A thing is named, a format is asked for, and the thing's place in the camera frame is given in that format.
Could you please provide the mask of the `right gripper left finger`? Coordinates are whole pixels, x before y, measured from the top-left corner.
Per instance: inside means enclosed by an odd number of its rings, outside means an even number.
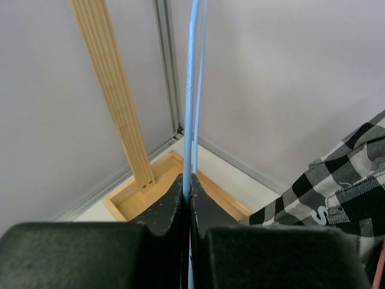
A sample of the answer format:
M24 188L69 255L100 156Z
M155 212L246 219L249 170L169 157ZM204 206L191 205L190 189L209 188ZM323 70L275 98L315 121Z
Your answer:
M2 288L182 288L182 177L128 222L30 222L1 237Z

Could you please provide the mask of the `light blue wire hanger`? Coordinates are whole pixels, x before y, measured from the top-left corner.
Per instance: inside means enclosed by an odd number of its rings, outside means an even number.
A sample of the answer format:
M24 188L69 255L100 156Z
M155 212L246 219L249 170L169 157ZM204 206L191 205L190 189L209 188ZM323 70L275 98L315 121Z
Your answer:
M183 180L182 194L187 208L190 207L191 177L197 174L200 104L203 91L203 73L205 62L206 27L208 2L204 2L202 40L200 50L200 65L198 86L195 86L196 40L199 18L200 0L194 0L191 8L188 30L188 55L186 64L186 93L185 93L185 127L183 151Z

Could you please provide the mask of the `black white checkered shirt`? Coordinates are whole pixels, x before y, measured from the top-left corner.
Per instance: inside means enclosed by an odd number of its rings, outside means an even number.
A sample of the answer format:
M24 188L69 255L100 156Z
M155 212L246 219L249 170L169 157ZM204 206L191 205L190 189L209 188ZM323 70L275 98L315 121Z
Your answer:
M384 113L310 163L280 197L241 223L339 228L372 284L384 242Z

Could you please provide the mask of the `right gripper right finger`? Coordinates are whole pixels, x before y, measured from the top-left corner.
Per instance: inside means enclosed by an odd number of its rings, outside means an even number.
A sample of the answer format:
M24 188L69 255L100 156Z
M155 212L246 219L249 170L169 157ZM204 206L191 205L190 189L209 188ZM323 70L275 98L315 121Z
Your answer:
M196 288L369 288L346 236L330 227L244 226L191 177Z

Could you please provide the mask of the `wooden clothes rack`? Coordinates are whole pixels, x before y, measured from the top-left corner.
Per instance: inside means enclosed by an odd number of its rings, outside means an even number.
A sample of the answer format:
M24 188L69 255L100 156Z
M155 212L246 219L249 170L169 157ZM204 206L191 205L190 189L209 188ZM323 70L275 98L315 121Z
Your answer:
M133 173L103 203L116 220L129 221L163 197L177 176L189 178L191 154L170 151L150 162L106 2L71 5Z

